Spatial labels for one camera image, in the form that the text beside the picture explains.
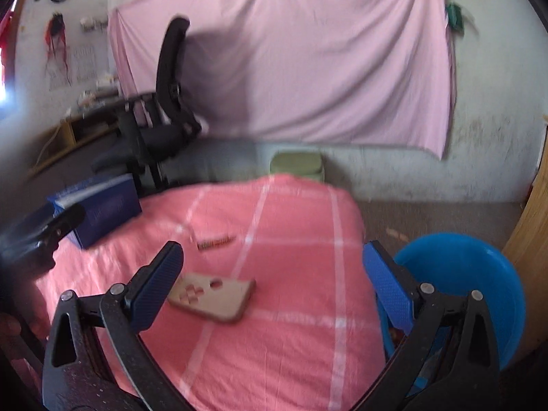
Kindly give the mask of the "person's left hand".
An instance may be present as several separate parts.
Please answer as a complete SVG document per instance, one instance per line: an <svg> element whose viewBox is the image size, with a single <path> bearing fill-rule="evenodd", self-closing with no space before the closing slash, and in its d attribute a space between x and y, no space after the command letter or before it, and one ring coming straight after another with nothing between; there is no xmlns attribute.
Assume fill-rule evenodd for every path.
<svg viewBox="0 0 548 411"><path fill-rule="evenodd" d="M18 337L21 334L21 324L9 314L0 314L0 339L1 341Z"/></svg>

